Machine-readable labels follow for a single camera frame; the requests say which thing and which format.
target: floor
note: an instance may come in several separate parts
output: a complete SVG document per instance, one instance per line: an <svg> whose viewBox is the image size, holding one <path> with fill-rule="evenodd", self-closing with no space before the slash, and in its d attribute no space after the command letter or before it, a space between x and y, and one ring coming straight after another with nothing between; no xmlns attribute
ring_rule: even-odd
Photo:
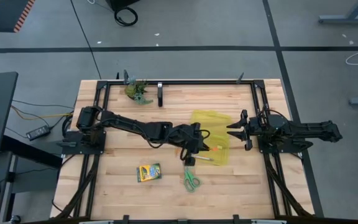
<svg viewBox="0 0 358 224"><path fill-rule="evenodd" d="M348 104L358 96L358 66L345 64L358 52L358 24L318 23L319 15L345 14L356 0L141 0L132 5L139 14L133 27L119 27L99 5L73 2L103 79L124 69L137 78L237 78L242 72L244 78L281 78L293 118L331 119L344 136L336 144L314 141L309 150L324 216L358 219L358 107ZM69 0L37 0L19 33L0 33L0 50L7 52L0 54L0 72L19 73L16 100L73 106L80 80L99 78L86 48ZM37 115L69 111L14 105ZM42 125L12 112L7 123L21 134ZM31 144L59 153L47 147L59 139L57 128ZM39 168L18 164L19 171ZM47 219L56 174L20 176L14 214L25 222Z"/></svg>

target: power adapter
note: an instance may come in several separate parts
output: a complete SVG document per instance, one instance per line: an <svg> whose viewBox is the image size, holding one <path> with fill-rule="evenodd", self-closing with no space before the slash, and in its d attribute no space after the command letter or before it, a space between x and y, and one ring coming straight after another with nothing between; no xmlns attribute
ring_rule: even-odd
<svg viewBox="0 0 358 224"><path fill-rule="evenodd" d="M40 128L37 128L35 130L32 130L25 135L29 138L30 141L33 141L34 139L40 138L42 136L47 136L50 134L50 128L45 125Z"/></svg>

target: black metal frame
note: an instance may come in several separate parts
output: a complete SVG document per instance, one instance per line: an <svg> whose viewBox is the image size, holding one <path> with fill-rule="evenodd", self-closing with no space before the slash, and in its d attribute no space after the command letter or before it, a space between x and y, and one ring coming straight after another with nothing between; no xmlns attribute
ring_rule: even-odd
<svg viewBox="0 0 358 224"><path fill-rule="evenodd" d="M257 89L260 89L260 93L262 95L263 106L265 108L269 108L269 103L267 101L267 94L266 94L265 85L264 85L263 80L241 80L240 82L238 80L147 80L148 85L155 85L157 87L157 85L159 83L161 83L162 85L249 85L251 88L251 92L252 92L252 99L254 102L255 113L256 114L260 113ZM125 80L114 80L114 81L101 80L101 81L98 81L97 85L96 85L96 93L95 93L95 97L94 97L94 101L93 101L93 106L99 106L101 90L104 88L105 92L104 92L104 100L103 100L102 109L107 110L110 89L112 86L117 86L117 85L125 85ZM278 173L278 177L284 183L284 186L285 186L285 179L284 179L282 164L281 164L281 160L280 160L280 155L277 153L277 154L274 154L273 156L275 158L276 170ZM263 157L264 157L265 165L267 168L267 162L270 163L270 156L267 153L263 153ZM99 158L100 158L100 155L94 156L94 162L96 162L97 165L99 164ZM82 164L82 168L81 168L79 186L83 183L83 181L85 179L86 171L88 168L88 163L89 163L89 155L84 155L83 164ZM92 212L94 189L96 186L96 178L97 178L97 175L95 175L95 177L92 179L92 181L90 183L90 187L89 187L88 201L86 204L86 216L87 217L90 217L91 212ZM269 175L268 171L267 171L267 178L268 178L268 185L269 185L269 189L270 189L270 197L272 200L273 213L274 213L275 217L279 217L280 210L278 207L277 193L276 193L275 184L274 184L275 182L272 179L272 177ZM284 196L284 194L283 194L283 201L284 201L285 214L291 215L291 206L290 206L286 196ZM78 205L76 205L76 207L75 207L73 217L79 216L80 208L81 208L81 203L78 203Z"/></svg>
<svg viewBox="0 0 358 224"><path fill-rule="evenodd" d="M261 95L262 95L262 101L263 101L263 107L269 108L269 103L267 101L267 94L265 90L265 85L263 80L150 80L147 81L149 85L157 85L158 83L162 83L163 85L250 85L251 92L252 92L252 99L254 102L255 112L260 112L259 107L259 101L257 96L257 89L260 89ZM109 93L110 88L114 85L125 85L123 80L116 80L116 81L98 81L96 85L96 93L94 97L94 103L93 106L98 106L101 90L105 88L104 92L104 100L103 100L103 109L106 110L108 108L108 99L109 99ZM338 223L338 224L353 224L358 223L358 220L345 220L345 219L337 219L337 218L319 218L319 217L312 217L309 216L292 216L291 215L291 206L294 206L298 208L297 202L293 195L290 193L290 191L285 187L285 180L284 180L284 174L282 169L282 164L280 160L279 153L273 153L273 157L275 159L276 163L276 170L273 168L273 165L270 161L270 154L269 153L262 153L265 161L265 167L267 172L267 179L269 184L269 190L270 190L270 196L272 200L272 209L274 213L274 220L258 220L258 219L240 219L239 215L233 215L233 219L227 219L227 220L129 220L128 215L124 215L122 220L108 220L108 221L100 221L96 222L97 224L105 224L105 223L116 223L116 224L243 224L243 223L274 223L276 221L277 223L297 223L297 224L317 224L317 223L323 223L323 224L329 224L329 223ZM98 168L100 155L94 155L94 168ZM89 163L89 155L84 155L83 164L81 168L81 175L80 175L80 184L85 182L85 177L87 173L88 163ZM310 166L310 161L306 164L303 164L304 166ZM308 183L315 183L314 181L309 181L309 178L314 179L314 177L310 177L307 174L306 179L308 180ZM84 217L79 217L80 208L81 208L81 200L78 201L78 204L74 208L74 214L73 218L53 218L45 221L40 222L32 222L27 224L77 224L81 222L88 222L91 221L91 213L92 213L92 207L93 207L93 197L94 197L94 190L96 187L96 178L97 175L94 175L94 177L91 179L90 187L89 187L89 195L88 195L88 201L86 203L86 214ZM285 208L286 215L281 215L279 208L278 208L278 201L277 201L277 193L275 190L275 183L282 191L283 195L283 203Z"/></svg>

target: yellow crayon box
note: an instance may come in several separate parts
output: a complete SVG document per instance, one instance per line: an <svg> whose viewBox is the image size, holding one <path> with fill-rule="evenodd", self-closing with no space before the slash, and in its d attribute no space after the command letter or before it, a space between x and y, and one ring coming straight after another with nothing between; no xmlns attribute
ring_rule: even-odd
<svg viewBox="0 0 358 224"><path fill-rule="evenodd" d="M148 180L161 179L160 164L144 165L136 167L137 181L145 182Z"/></svg>

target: yellow plastic bag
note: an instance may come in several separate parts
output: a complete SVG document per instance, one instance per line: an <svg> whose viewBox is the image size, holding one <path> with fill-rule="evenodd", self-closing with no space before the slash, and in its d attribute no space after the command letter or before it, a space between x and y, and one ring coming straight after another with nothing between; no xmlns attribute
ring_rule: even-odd
<svg viewBox="0 0 358 224"><path fill-rule="evenodd" d="M198 161L219 166L226 165L230 148L230 140L226 126L232 124L231 117L215 111L194 110L191 115L191 122L200 123L201 129L206 129L211 133L211 135L204 140L204 143L209 146L209 151L201 151L197 156L210 158L212 161L205 159L198 159Z"/></svg>

